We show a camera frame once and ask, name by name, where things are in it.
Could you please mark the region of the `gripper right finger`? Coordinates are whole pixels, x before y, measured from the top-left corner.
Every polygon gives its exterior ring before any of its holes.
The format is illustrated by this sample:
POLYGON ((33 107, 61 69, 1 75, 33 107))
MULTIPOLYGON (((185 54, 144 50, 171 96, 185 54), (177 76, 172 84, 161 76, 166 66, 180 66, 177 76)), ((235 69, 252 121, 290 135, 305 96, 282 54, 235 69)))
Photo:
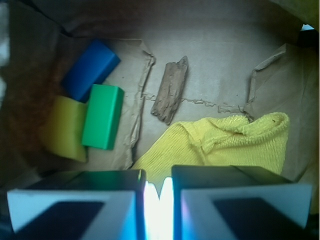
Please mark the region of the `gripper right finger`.
POLYGON ((310 240, 312 187, 258 166, 175 165, 176 240, 310 240))

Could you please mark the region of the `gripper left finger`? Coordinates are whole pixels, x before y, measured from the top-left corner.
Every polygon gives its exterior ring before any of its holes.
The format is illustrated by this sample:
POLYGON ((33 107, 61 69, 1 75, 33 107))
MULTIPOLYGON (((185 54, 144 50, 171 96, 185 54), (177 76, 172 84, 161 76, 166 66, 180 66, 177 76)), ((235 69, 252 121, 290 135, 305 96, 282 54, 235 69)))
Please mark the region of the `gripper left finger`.
POLYGON ((65 171, 7 193, 13 240, 143 240, 143 170, 65 171))

